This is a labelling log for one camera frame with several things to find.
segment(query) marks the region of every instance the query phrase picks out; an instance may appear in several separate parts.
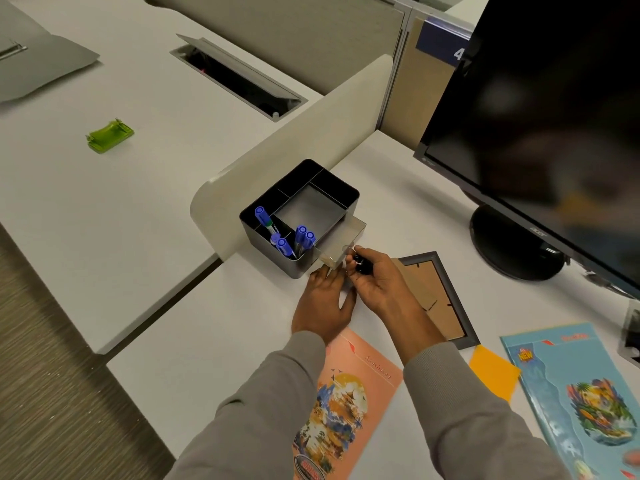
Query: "gray sleeve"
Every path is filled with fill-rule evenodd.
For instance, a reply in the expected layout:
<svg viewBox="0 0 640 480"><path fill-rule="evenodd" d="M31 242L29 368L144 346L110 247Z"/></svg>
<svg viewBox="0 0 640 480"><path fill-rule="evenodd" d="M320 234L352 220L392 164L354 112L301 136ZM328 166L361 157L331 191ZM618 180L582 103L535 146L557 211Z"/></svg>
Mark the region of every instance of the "gray sleeve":
<svg viewBox="0 0 640 480"><path fill-rule="evenodd" d="M446 480L571 480L551 448L484 386L453 344L411 359L404 381Z"/></svg>
<svg viewBox="0 0 640 480"><path fill-rule="evenodd" d="M315 333L293 334L220 404L166 480L293 478L291 445L316 400L324 354Z"/></svg>

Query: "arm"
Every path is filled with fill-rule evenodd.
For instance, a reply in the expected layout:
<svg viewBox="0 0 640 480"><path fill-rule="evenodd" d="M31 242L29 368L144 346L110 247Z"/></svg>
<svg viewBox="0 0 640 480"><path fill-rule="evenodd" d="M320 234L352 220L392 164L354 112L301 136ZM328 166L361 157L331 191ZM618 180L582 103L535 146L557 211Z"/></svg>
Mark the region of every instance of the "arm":
<svg viewBox="0 0 640 480"><path fill-rule="evenodd" d="M166 480L293 478L291 444L314 405L323 366L320 336L293 334L220 404Z"/></svg>
<svg viewBox="0 0 640 480"><path fill-rule="evenodd" d="M469 369L413 297L391 259L356 247L373 275L347 274L380 317L405 365L404 381L431 459L446 480L571 480L544 441Z"/></svg>
<svg viewBox="0 0 640 480"><path fill-rule="evenodd" d="M348 325L356 303L352 292L339 307L344 277L327 266L311 273L287 345L220 404L166 480L293 478L292 443L316 400L326 344Z"/></svg>

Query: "black object in hand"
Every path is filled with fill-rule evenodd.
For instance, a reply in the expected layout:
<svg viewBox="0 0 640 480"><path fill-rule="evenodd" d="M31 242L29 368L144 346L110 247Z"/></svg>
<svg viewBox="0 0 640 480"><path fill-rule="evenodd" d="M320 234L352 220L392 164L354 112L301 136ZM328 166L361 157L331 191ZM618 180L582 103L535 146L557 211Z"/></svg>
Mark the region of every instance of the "black object in hand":
<svg viewBox="0 0 640 480"><path fill-rule="evenodd" d="M373 263L359 254L353 255L356 262L356 271L360 274L373 274Z"/></svg>

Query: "monitor screen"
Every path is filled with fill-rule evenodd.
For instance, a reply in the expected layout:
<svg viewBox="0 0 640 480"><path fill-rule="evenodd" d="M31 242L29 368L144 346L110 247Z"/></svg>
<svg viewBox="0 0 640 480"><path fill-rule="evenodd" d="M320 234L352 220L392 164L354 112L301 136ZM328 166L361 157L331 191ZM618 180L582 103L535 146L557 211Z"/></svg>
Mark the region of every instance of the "monitor screen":
<svg viewBox="0 0 640 480"><path fill-rule="evenodd" d="M427 155L640 289L640 0L490 0Z"/></svg>

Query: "orange notebook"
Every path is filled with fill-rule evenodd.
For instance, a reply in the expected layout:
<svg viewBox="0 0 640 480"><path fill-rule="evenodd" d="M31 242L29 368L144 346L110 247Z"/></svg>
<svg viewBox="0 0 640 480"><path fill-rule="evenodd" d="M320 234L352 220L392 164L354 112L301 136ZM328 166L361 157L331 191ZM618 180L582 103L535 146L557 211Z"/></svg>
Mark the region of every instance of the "orange notebook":
<svg viewBox="0 0 640 480"><path fill-rule="evenodd" d="M398 367L345 329L326 348L316 403L293 441L294 478L348 478L402 380Z"/></svg>

